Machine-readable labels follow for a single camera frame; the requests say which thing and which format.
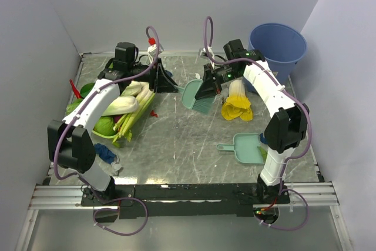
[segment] leafy green vegetable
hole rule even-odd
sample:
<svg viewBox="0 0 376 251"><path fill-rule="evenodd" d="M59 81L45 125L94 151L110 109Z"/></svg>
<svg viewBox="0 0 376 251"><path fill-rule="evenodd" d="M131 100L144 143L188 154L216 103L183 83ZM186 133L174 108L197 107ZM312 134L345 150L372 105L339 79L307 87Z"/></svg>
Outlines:
<svg viewBox="0 0 376 251"><path fill-rule="evenodd" d="M102 116L123 115L133 113L139 107L137 99L133 96L119 96L107 107Z"/></svg>
<svg viewBox="0 0 376 251"><path fill-rule="evenodd" d="M258 149L260 150L261 156L263 157L264 163L266 162L266 157L268 157L268 152L262 148L261 146L258 146Z"/></svg>
<svg viewBox="0 0 376 251"><path fill-rule="evenodd" d="M66 113L65 114L69 115L70 113L72 113L78 107L78 105L80 105L82 100L83 99L77 99L72 104L69 104L66 107ZM97 121L97 123L94 126L94 130L101 135L112 136L116 133L113 130L114 126L115 126L115 123L114 123L112 117L100 117L99 120Z"/></svg>
<svg viewBox="0 0 376 251"><path fill-rule="evenodd" d="M136 99L139 103L139 107L136 112L124 115L118 120L114 129L118 130L116 136L112 142L116 142L119 138L124 136L128 141L132 138L132 133L130 132L131 127L137 122L137 120L142 116L147 107L154 100L155 93L149 90L149 84L147 83L137 95Z"/></svg>
<svg viewBox="0 0 376 251"><path fill-rule="evenodd" d="M77 99L75 101L73 101L72 104L69 104L67 107L66 107L66 111L65 111L65 115L69 115L70 113L72 113L78 105L80 105L81 101L83 101L83 99Z"/></svg>
<svg viewBox="0 0 376 251"><path fill-rule="evenodd" d="M112 117L101 117L95 124L94 130L101 135L112 136L116 133L113 126L115 126L115 123Z"/></svg>

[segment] blue plastic bucket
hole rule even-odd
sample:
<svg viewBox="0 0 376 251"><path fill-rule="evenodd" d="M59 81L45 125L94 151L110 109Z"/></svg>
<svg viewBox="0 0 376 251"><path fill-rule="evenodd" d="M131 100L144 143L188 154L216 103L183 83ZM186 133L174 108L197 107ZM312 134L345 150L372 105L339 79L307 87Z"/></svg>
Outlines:
<svg viewBox="0 0 376 251"><path fill-rule="evenodd" d="M274 76L283 84L306 54L307 42L293 28L270 23L253 29L248 46L251 49L258 49L264 55ZM249 81L244 81L249 91L256 91Z"/></svg>

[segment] white backdrop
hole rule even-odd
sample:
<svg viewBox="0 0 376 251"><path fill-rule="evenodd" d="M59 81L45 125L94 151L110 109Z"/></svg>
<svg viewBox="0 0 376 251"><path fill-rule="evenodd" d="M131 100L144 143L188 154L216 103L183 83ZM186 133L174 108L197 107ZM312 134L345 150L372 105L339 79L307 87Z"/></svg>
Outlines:
<svg viewBox="0 0 376 251"><path fill-rule="evenodd" d="M211 15L213 46L222 51L265 22L281 22L299 31L317 0L50 0L79 52L113 52L117 42L147 47L145 27L153 25L168 51L202 46L202 25Z"/></svg>
<svg viewBox="0 0 376 251"><path fill-rule="evenodd" d="M0 0L1 250L14 250L46 176L47 125L62 118L78 63L48 0Z"/></svg>
<svg viewBox="0 0 376 251"><path fill-rule="evenodd" d="M319 0L293 82L311 109L314 150L334 182L355 250L375 250L375 0Z"/></svg>

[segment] black mounting bar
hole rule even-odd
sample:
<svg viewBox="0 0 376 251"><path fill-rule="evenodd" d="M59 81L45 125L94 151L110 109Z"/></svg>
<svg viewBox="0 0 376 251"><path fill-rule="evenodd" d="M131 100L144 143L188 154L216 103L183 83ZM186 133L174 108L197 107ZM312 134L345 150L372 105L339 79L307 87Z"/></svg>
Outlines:
<svg viewBox="0 0 376 251"><path fill-rule="evenodd" d="M252 217L253 205L270 204L278 195L277 186L264 189L257 183L209 183L186 185L116 185L115 198L134 197L142 200L149 216L237 215ZM290 203L288 194L277 198L278 204ZM84 189L82 206L119 206L120 219L143 217L138 203L124 200L120 204L100 203L89 188Z"/></svg>

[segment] dustpan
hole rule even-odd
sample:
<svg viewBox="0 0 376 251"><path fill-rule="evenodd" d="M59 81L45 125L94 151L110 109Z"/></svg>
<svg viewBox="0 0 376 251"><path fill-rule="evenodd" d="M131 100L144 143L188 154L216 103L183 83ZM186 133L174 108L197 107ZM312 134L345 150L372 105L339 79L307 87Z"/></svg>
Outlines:
<svg viewBox="0 0 376 251"><path fill-rule="evenodd" d="M185 108L193 109L203 114L208 114L214 102L214 96L196 100L197 91L199 91L203 81L201 79L193 79L186 84L184 88L176 86L179 93L182 94L182 102Z"/></svg>
<svg viewBox="0 0 376 251"><path fill-rule="evenodd" d="M259 146L257 133L237 133L234 135L234 144L218 144L217 149L233 151L235 158L243 164L264 164Z"/></svg>

